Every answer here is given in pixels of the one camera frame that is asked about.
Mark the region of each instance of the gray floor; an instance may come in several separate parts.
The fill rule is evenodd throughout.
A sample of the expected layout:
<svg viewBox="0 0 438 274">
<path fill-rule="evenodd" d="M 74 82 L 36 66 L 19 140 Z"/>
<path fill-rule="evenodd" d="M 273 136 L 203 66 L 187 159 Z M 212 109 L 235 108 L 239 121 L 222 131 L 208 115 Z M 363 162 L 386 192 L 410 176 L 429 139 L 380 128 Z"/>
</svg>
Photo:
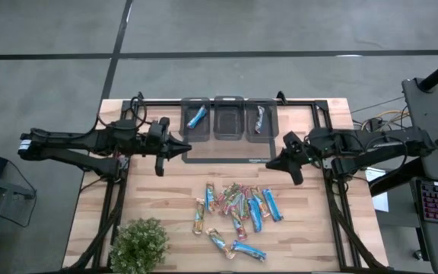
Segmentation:
<svg viewBox="0 0 438 274">
<path fill-rule="evenodd" d="M 0 54 L 111 53 L 125 0 L 0 0 Z M 438 1 L 135 0 L 122 52 L 438 49 Z M 0 61 L 0 155 L 38 189 L 31 226 L 6 224 L 0 273 L 56 270 L 62 263 L 82 172 L 54 161 L 22 161 L 30 127 L 89 129 L 109 60 Z M 347 97 L 352 110 L 402 95 L 438 56 L 121 60 L 111 98 L 216 94 Z M 353 118 L 400 110 L 397 100 Z M 382 164 L 394 168 L 396 160 Z M 390 266 L 430 272 L 415 261 L 410 228 L 382 225 Z"/>
</svg>

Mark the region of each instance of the wooden table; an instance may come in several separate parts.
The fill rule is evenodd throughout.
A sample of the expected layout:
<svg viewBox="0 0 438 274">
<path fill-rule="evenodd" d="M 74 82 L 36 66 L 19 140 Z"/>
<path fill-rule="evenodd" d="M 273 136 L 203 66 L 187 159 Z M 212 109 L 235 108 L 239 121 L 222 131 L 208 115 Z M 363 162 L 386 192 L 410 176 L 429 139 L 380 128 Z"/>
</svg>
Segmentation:
<svg viewBox="0 0 438 274">
<path fill-rule="evenodd" d="M 347 100 L 327 100 L 333 127 L 351 129 L 353 125 Z M 103 119 L 106 122 L 118 119 L 121 104 L 121 100 L 105 100 L 100 110 Z M 170 118 L 170 131 L 175 137 L 179 137 L 180 108 L 148 108 L 149 120 L 162 116 Z M 278 106 L 278 126 L 280 134 L 275 139 L 275 144 L 277 151 L 280 151 L 284 134 L 293 130 L 302 138 L 313 128 L 311 110 L 309 107 Z M 141 131 L 146 132 L 147 129 L 142 127 Z M 320 170 L 304 166 L 302 173 L 305 181 L 300 186 L 294 186 L 289 174 L 267 170 L 264 164 L 185 164 L 180 157 L 176 157 L 165 163 L 165 176 L 157 177 L 154 161 L 155 157 L 150 156 L 132 157 L 122 223 L 137 218 L 161 219 L 170 237 L 170 251 L 165 264 L 158 266 L 156 271 L 338 270 Z M 83 186 L 96 179 L 95 174 L 86 174 Z M 244 254 L 228 260 L 205 233 L 200 236 L 192 233 L 195 198 L 204 197 L 207 181 L 214 182 L 217 192 L 233 182 L 271 188 L 284 220 L 278 223 L 267 220 L 263 231 L 258 234 L 253 232 L 252 223 L 246 221 L 248 239 L 245 243 L 268 254 L 264 263 Z M 105 189 L 105 183 L 97 183 L 80 195 L 63 266 L 73 264 L 96 235 Z M 348 199 L 354 230 L 375 258 L 387 265 L 385 248 L 366 182 L 349 182 Z M 217 213 L 205 213 L 204 228 L 216 228 L 228 243 L 236 239 L 231 219 Z M 103 266 L 109 251 L 109 237 L 110 233 L 103 251 Z M 344 252 L 350 261 L 346 237 L 343 237 L 343 241 Z"/>
</svg>

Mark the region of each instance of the plastic tray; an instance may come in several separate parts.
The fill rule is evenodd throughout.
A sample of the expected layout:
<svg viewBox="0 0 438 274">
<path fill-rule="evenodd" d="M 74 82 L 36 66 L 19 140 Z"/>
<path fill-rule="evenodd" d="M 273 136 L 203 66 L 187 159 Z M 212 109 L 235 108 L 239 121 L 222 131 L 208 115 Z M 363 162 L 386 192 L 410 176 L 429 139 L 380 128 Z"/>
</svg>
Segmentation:
<svg viewBox="0 0 438 274">
<path fill-rule="evenodd" d="M 265 108 L 260 133 L 255 131 L 258 121 L 258 106 Z M 278 114 L 276 101 L 272 99 L 248 99 L 246 108 L 246 139 L 252 143 L 268 143 L 278 136 Z"/>
<path fill-rule="evenodd" d="M 180 123 L 180 135 L 187 142 L 206 142 L 211 134 L 211 101 L 209 98 L 183 98 L 180 101 L 182 107 L 182 121 Z M 198 110 L 205 106 L 207 113 L 195 128 L 190 129 L 187 123 L 197 114 Z"/>
<path fill-rule="evenodd" d="M 214 98 L 214 137 L 236 141 L 244 133 L 244 99 L 239 96 Z"/>
</svg>

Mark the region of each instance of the pile of snack bars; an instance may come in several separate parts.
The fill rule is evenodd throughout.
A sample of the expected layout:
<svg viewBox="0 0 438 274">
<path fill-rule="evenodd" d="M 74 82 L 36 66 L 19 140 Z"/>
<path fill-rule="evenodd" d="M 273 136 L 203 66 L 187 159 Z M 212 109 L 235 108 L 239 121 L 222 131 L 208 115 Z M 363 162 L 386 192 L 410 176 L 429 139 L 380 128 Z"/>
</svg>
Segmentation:
<svg viewBox="0 0 438 274">
<path fill-rule="evenodd" d="M 257 186 L 242 186 L 240 183 L 233 183 L 216 196 L 214 183 L 207 182 L 205 200 L 197 199 L 197 211 L 195 212 L 194 227 L 192 229 L 194 234 L 202 233 L 204 211 L 207 210 L 212 213 L 216 208 L 219 209 L 220 214 L 232 217 L 240 241 L 244 241 L 248 237 L 243 221 L 251 218 L 255 232 L 260 232 L 263 221 L 269 215 L 272 216 L 273 221 L 283 219 L 270 189 L 264 189 L 260 192 Z M 266 260 L 266 253 L 237 240 L 233 242 L 231 248 L 227 247 L 225 240 L 215 228 L 209 228 L 206 233 L 216 246 L 224 251 L 228 259 L 233 259 L 236 252 L 243 252 L 257 260 Z"/>
</svg>

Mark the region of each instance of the potted plant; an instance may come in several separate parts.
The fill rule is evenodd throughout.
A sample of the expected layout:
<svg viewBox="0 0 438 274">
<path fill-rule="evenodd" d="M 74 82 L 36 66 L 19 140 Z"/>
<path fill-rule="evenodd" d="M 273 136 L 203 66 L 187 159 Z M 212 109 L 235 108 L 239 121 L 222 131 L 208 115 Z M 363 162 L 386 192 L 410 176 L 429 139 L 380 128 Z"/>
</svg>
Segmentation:
<svg viewBox="0 0 438 274">
<path fill-rule="evenodd" d="M 165 261 L 168 236 L 155 218 L 130 221 L 119 227 L 111 248 L 111 269 L 122 274 L 146 274 Z"/>
</svg>

